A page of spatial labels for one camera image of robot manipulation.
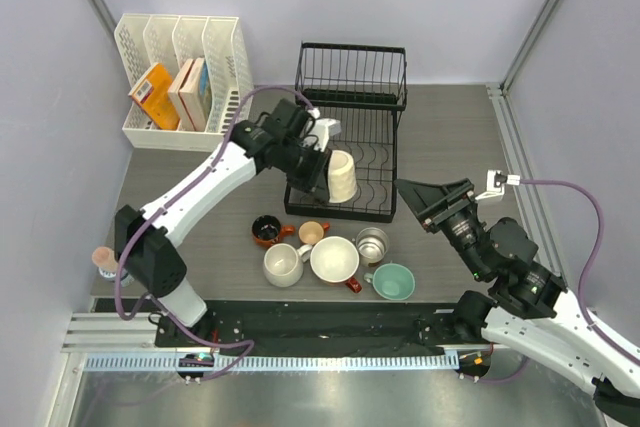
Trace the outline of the orange black mug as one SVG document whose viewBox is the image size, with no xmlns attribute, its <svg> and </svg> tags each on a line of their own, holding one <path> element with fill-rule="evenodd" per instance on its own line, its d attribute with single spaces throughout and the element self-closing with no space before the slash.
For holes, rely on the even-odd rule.
<svg viewBox="0 0 640 427">
<path fill-rule="evenodd" d="M 265 249 L 282 243 L 284 238 L 296 232 L 293 225 L 284 225 L 272 215 L 256 218 L 251 226 L 251 235 L 255 243 Z"/>
</svg>

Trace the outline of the cream enamel mug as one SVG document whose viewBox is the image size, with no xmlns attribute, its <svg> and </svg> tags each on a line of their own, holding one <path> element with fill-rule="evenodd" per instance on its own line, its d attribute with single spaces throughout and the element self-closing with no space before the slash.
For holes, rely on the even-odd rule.
<svg viewBox="0 0 640 427">
<path fill-rule="evenodd" d="M 351 154 L 334 150 L 329 161 L 327 174 L 329 202 L 341 204 L 350 201 L 357 192 L 355 162 Z"/>
</svg>

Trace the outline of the white mug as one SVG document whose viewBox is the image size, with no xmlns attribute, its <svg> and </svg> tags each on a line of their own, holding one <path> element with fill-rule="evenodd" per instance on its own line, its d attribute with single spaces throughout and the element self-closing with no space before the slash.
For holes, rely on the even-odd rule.
<svg viewBox="0 0 640 427">
<path fill-rule="evenodd" d="M 299 248 L 280 243 L 271 246 L 263 258 L 263 274 L 267 281 L 279 288 L 295 285 L 302 277 L 304 263 L 310 258 L 313 245 Z"/>
</svg>

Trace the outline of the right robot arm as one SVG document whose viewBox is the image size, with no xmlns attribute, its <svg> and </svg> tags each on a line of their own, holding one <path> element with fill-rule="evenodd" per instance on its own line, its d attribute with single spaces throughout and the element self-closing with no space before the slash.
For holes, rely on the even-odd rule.
<svg viewBox="0 0 640 427">
<path fill-rule="evenodd" d="M 507 346 L 570 380 L 592 396 L 607 417 L 639 423 L 639 348 L 587 308 L 582 291 L 535 259 L 538 246 L 514 219 L 492 227 L 478 217 L 483 201 L 502 199 L 515 174 L 491 170 L 486 190 L 475 194 L 468 179 L 427 184 L 395 182 L 422 228 L 442 233 L 486 294 L 465 292 L 451 327 L 457 338 L 481 338 Z"/>
</svg>

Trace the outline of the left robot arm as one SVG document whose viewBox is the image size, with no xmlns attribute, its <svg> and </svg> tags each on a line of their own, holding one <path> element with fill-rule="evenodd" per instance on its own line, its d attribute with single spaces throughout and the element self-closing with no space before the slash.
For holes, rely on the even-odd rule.
<svg viewBox="0 0 640 427">
<path fill-rule="evenodd" d="M 291 187 L 322 201 L 330 197 L 328 167 L 339 121 L 282 99 L 257 121 L 243 120 L 197 168 L 171 190 L 140 209 L 126 205 L 114 220 L 119 265 L 178 321 L 190 345 L 205 344 L 213 322 L 204 300 L 186 278 L 177 249 L 221 200 L 265 169 L 283 172 Z"/>
</svg>

